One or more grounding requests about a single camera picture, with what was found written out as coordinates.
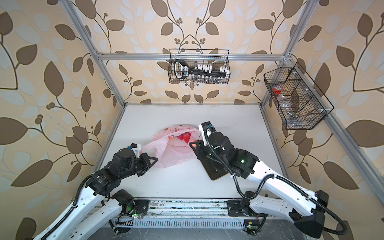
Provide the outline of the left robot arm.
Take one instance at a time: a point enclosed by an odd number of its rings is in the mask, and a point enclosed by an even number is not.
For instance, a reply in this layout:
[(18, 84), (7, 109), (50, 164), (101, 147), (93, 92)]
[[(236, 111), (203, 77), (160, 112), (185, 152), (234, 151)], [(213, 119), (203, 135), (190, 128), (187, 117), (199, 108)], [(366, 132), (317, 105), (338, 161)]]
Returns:
[(119, 215), (135, 218), (145, 213), (126, 190), (111, 193), (123, 179), (141, 177), (157, 163), (158, 158), (140, 149), (133, 144), (119, 150), (105, 167), (87, 176), (70, 205), (35, 239), (86, 240)]

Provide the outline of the pink plastic bag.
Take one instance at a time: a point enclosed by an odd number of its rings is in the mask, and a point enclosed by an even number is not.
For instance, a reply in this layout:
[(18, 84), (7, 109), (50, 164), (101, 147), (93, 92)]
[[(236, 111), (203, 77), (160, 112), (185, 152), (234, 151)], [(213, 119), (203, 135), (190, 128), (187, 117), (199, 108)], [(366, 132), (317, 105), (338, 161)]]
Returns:
[(195, 158), (189, 143), (178, 139), (183, 133), (191, 133), (190, 142), (200, 139), (201, 132), (189, 125), (177, 125), (159, 131), (153, 141), (143, 146), (142, 153), (154, 154), (158, 158), (156, 168), (168, 168)]

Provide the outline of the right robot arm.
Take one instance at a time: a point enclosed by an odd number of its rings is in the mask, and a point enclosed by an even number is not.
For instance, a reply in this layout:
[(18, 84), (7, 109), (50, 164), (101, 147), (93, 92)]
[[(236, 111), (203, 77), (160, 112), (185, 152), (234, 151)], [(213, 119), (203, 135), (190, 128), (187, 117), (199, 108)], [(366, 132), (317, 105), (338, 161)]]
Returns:
[(199, 160), (216, 163), (234, 180), (246, 207), (254, 213), (281, 217), (302, 233), (320, 238), (323, 232), (343, 236), (348, 225), (328, 209), (329, 196), (307, 190), (281, 176), (252, 153), (236, 149), (220, 132), (206, 131), (190, 143)]

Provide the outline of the red fake strawberry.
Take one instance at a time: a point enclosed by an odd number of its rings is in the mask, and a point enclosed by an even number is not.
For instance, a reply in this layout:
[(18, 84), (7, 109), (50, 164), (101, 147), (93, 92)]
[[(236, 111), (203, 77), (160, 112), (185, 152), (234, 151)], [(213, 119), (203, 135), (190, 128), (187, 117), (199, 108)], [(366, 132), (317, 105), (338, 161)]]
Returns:
[(184, 141), (186, 144), (190, 142), (191, 139), (191, 133), (183, 133), (178, 136), (178, 139), (181, 141)]

